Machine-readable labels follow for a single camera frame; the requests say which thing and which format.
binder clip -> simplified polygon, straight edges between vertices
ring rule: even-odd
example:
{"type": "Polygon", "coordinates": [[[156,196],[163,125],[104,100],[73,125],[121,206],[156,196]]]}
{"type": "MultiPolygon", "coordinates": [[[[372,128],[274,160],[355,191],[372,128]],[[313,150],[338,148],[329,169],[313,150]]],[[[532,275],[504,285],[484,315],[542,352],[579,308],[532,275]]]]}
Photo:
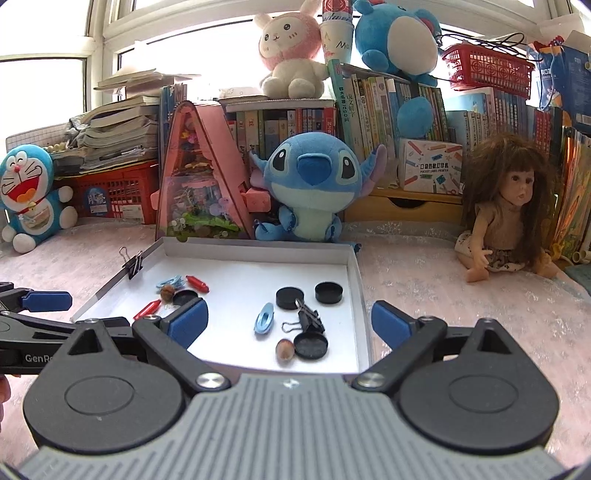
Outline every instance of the binder clip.
{"type": "Polygon", "coordinates": [[[295,299],[295,305],[298,309],[297,316],[300,319],[300,321],[294,323],[283,322],[281,324],[281,330],[283,330],[285,333],[289,333],[294,330],[301,330],[304,333],[324,333],[324,325],[322,325],[322,320],[320,320],[320,316],[318,315],[317,310],[312,310],[300,299],[295,299]]]}
{"type": "Polygon", "coordinates": [[[142,269],[143,253],[144,252],[140,250],[133,257],[129,257],[127,253],[127,247],[121,247],[119,249],[119,255],[121,255],[123,260],[125,260],[122,268],[127,270],[127,276],[130,280],[134,278],[136,274],[142,269]]]}

wooden drawer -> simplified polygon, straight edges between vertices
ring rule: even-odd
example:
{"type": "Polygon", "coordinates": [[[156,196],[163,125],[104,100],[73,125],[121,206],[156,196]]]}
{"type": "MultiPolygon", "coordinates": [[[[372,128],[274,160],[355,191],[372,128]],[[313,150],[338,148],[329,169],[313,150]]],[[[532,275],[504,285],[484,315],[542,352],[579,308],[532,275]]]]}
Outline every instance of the wooden drawer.
{"type": "Polygon", "coordinates": [[[372,195],[357,200],[345,210],[345,222],[370,220],[446,222],[460,225],[462,205],[372,195]]]}

red plastic basket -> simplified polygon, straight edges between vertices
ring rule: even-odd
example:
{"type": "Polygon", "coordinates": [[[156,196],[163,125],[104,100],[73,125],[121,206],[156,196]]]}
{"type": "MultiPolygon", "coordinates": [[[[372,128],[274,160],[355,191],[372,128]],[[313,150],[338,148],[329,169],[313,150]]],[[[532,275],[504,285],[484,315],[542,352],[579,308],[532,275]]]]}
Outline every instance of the red plastic basket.
{"type": "Polygon", "coordinates": [[[158,164],[150,160],[119,170],[56,181],[74,190],[71,205],[81,217],[98,216],[156,223],[150,195],[158,190],[158,164]]]}
{"type": "Polygon", "coordinates": [[[524,98],[530,97],[534,66],[525,59],[471,43],[453,45],[441,58],[447,63],[454,90],[496,87],[524,98]]]}

pink bunny plush toy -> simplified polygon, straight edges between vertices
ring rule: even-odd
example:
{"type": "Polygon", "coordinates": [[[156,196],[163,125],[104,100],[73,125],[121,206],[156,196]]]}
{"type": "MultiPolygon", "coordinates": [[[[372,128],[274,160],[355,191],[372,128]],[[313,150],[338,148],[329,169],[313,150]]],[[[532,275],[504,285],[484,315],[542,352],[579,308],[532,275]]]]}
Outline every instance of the pink bunny plush toy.
{"type": "Polygon", "coordinates": [[[259,52],[271,71],[261,82],[263,93],[273,100],[284,98],[320,98],[324,80],[329,77],[323,63],[312,60],[322,46],[316,13],[322,0],[305,0],[299,12],[271,18],[255,16],[262,28],[259,52]]]}

white cup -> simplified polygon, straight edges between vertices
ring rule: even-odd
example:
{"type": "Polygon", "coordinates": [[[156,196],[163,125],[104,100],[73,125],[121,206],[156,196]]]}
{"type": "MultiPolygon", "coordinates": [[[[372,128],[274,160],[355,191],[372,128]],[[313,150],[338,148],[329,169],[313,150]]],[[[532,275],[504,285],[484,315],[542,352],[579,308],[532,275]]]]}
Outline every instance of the white cup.
{"type": "Polygon", "coordinates": [[[324,62],[339,59],[350,63],[353,47],[353,24],[346,20],[325,20],[320,24],[324,62]]]}

